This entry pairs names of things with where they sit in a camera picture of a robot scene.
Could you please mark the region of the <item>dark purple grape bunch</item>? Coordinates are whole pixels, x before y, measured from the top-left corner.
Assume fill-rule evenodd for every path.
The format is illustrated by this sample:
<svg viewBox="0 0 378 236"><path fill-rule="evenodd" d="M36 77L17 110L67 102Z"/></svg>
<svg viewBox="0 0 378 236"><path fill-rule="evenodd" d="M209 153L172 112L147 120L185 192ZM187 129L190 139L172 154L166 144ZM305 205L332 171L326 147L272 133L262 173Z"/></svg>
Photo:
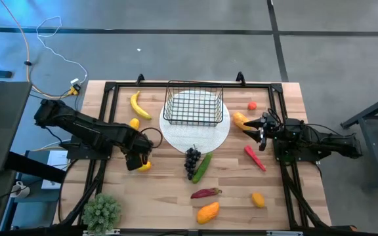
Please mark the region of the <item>dark purple grape bunch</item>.
<svg viewBox="0 0 378 236"><path fill-rule="evenodd" d="M187 178L192 180L196 173L197 162L201 158L201 152L197 150L195 146L190 147L185 153L185 170L187 172Z"/></svg>

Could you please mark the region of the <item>black aluminium table frame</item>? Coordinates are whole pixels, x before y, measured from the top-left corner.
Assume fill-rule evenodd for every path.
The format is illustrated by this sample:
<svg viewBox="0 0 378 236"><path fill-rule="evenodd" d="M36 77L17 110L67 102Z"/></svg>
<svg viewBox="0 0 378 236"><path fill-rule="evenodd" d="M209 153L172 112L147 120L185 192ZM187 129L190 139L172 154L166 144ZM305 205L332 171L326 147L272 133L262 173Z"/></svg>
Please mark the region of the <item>black aluminium table frame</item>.
<svg viewBox="0 0 378 236"><path fill-rule="evenodd" d="M224 103L231 112L245 108L245 100L256 99L259 108L271 106L268 95L274 92L278 111L288 117L307 120L305 105L299 83L271 82L219 82L224 85ZM115 121L131 118L129 102L131 92L142 91L142 105L148 111L159 115L165 101L167 85L183 87L187 83L169 84L167 81L89 81L85 93L82 113L99 115L100 109ZM239 128L230 125L230 132L224 143L213 151L213 160L206 173L205 181L189 184L184 180L183 155L179 155L163 138L162 145L152 152L153 167L147 172L129 172L119 148L114 147L111 159L106 164L102 193L111 195L122 206L121 219L114 231L120 236L161 235L170 236L217 236L217 235L269 235L285 233L300 236L351 236L354 232L338 227L303 227L289 225L285 203L285 192L280 164L274 158L273 146L262 154L267 171L259 170L253 161L248 161L243 148L246 144L256 146L254 141L242 134ZM79 160L68 171L61 193L62 215L66 218L84 194L90 160ZM303 188L306 200L312 201L311 208L318 210L323 223L331 224L324 197L322 179L314 164L297 164L298 184ZM218 186L224 197L220 203L219 215L209 223L196 222L197 211L214 201L213 197L190 199L198 188ZM266 206L253 206L251 192L258 191L265 196Z"/></svg>

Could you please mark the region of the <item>small yellow-orange mango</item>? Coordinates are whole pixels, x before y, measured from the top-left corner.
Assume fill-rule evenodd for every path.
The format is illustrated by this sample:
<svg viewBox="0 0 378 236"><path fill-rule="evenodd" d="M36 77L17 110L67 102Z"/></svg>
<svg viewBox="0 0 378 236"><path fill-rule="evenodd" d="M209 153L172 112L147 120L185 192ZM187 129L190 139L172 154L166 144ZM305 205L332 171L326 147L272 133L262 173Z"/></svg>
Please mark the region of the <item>small yellow-orange mango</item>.
<svg viewBox="0 0 378 236"><path fill-rule="evenodd" d="M259 208L265 207L264 197L260 193L257 193L257 192L252 193L251 199L256 207L259 207Z"/></svg>

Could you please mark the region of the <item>yellow-green mango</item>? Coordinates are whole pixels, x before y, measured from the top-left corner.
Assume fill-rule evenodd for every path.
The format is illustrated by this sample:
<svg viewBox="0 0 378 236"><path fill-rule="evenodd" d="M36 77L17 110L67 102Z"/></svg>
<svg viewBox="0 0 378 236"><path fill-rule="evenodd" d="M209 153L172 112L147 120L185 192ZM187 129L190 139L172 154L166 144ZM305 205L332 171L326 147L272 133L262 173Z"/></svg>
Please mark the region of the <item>yellow-green mango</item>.
<svg viewBox="0 0 378 236"><path fill-rule="evenodd" d="M137 91L136 94L133 94L130 99L131 107L133 108L134 112L142 117L145 120L151 120L152 116L147 113L145 110L143 110L139 105L138 105L138 97L139 97L140 91Z"/></svg>

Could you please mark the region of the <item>white round plate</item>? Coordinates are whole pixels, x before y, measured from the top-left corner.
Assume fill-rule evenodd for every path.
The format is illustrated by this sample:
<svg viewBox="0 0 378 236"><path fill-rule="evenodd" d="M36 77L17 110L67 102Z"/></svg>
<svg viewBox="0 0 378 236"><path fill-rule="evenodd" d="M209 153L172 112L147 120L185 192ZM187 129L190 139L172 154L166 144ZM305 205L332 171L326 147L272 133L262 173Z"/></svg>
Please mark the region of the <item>white round plate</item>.
<svg viewBox="0 0 378 236"><path fill-rule="evenodd" d="M230 131L230 114L224 104L224 119L215 127L172 125L159 115L159 127L164 138L177 150L184 153L195 146L201 153L209 153L221 146Z"/></svg>

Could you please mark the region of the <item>white paper box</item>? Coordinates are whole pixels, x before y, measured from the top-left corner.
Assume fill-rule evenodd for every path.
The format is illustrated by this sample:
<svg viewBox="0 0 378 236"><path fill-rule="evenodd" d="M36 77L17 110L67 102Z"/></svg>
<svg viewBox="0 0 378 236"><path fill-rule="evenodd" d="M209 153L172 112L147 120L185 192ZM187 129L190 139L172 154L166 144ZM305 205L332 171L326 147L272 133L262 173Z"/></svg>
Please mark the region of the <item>white paper box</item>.
<svg viewBox="0 0 378 236"><path fill-rule="evenodd" d="M66 170L68 167L67 154L68 152L64 150L52 150L49 152L47 164L60 170ZM60 183L43 180L41 189L60 189Z"/></svg>

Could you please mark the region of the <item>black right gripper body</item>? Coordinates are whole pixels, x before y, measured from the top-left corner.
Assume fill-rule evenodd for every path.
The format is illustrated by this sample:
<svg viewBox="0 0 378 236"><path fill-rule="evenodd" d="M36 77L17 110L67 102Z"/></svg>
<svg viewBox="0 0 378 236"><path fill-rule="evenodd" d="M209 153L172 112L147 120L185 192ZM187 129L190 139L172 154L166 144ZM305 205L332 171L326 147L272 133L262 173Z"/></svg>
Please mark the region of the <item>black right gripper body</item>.
<svg viewBox="0 0 378 236"><path fill-rule="evenodd" d="M282 132L283 123L276 113L263 113L265 124L263 126L266 138L275 139Z"/></svg>

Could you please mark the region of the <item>green artificial plant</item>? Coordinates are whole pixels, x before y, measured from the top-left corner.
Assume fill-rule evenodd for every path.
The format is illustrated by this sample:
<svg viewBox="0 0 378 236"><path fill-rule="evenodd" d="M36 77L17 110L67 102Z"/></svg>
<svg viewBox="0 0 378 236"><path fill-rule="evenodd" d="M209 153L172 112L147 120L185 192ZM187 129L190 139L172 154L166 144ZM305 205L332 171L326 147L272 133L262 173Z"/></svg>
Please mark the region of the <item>green artificial plant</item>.
<svg viewBox="0 0 378 236"><path fill-rule="evenodd" d="M111 195L99 193L84 206L82 222L95 235L113 230L120 221L121 205Z"/></svg>

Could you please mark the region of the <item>dark red pepper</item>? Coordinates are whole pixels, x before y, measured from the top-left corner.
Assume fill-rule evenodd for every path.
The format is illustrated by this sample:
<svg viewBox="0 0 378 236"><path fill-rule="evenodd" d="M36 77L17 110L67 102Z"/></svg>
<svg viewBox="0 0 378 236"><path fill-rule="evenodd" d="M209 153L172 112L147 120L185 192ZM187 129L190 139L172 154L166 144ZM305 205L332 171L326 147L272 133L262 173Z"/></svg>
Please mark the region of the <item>dark red pepper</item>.
<svg viewBox="0 0 378 236"><path fill-rule="evenodd" d="M222 190L216 187L213 188L207 188L207 189L201 189L195 193L193 193L190 198L191 199L199 199L199 198L204 198L204 197L210 197L214 195L221 194Z"/></svg>

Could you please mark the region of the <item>white mug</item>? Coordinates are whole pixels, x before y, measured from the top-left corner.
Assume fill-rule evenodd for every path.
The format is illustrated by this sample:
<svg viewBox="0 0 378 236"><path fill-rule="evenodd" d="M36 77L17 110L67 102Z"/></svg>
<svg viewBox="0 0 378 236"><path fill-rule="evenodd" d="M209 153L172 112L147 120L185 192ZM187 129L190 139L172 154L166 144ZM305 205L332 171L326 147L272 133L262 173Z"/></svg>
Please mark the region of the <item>white mug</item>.
<svg viewBox="0 0 378 236"><path fill-rule="evenodd" d="M17 181L11 189L10 197L24 199L30 194L30 188L23 184L22 181Z"/></svg>

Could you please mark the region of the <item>green cucumber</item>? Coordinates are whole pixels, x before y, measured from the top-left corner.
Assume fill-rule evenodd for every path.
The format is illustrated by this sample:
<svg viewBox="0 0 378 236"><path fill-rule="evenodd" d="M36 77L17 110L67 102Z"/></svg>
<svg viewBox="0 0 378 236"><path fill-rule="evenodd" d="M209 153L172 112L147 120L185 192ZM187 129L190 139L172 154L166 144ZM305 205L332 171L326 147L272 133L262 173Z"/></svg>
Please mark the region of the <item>green cucumber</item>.
<svg viewBox="0 0 378 236"><path fill-rule="evenodd" d="M192 178L193 184L198 183L202 179L203 175L205 174L205 172L206 172L206 170L209 166L209 163L212 160L212 157L213 157L212 153L207 153L206 156L203 158L203 161L199 165L194 177Z"/></svg>

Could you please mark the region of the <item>bright red long pepper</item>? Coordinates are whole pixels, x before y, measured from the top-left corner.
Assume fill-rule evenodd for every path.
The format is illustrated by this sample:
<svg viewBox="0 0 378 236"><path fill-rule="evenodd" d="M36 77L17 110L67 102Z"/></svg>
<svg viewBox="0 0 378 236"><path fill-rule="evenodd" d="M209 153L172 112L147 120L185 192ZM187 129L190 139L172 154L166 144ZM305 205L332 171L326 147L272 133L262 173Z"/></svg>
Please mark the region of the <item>bright red long pepper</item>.
<svg viewBox="0 0 378 236"><path fill-rule="evenodd" d="M262 170L266 171L266 167L261 163L261 160L256 156L255 152L253 151L253 148L249 145L244 147L244 151L250 158L254 161L254 163Z"/></svg>

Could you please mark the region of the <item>large orange papaya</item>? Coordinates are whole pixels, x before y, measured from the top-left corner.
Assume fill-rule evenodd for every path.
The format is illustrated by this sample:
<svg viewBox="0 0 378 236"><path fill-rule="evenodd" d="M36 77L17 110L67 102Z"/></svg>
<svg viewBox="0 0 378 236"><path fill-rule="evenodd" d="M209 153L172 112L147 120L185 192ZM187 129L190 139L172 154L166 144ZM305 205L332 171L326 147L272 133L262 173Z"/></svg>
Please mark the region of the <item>large orange papaya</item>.
<svg viewBox="0 0 378 236"><path fill-rule="evenodd" d="M214 219L220 210L219 202L211 203L210 205L203 206L198 210L196 221L198 224L206 224Z"/></svg>

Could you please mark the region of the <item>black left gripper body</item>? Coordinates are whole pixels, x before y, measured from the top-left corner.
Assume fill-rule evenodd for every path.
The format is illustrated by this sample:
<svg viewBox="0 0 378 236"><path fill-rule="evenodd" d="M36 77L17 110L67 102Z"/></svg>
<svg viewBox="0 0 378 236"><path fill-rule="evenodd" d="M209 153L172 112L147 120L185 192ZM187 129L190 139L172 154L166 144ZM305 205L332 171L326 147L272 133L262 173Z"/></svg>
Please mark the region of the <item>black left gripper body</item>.
<svg viewBox="0 0 378 236"><path fill-rule="evenodd" d="M128 170L136 170L148 163L148 156L153 149L153 142L147 136L138 137L132 148L125 154Z"/></svg>

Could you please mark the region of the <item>white and yellow power plug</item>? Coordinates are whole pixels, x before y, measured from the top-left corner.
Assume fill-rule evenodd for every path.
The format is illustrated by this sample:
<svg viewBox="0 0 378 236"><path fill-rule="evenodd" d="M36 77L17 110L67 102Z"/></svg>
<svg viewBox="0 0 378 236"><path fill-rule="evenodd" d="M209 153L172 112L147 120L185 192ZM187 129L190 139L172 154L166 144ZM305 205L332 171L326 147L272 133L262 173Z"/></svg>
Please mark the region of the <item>white and yellow power plug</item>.
<svg viewBox="0 0 378 236"><path fill-rule="evenodd" d="M68 91L68 95L74 95L77 96L79 94L79 91L81 89L81 82L78 78L75 78L70 81L71 87L70 90Z"/></svg>

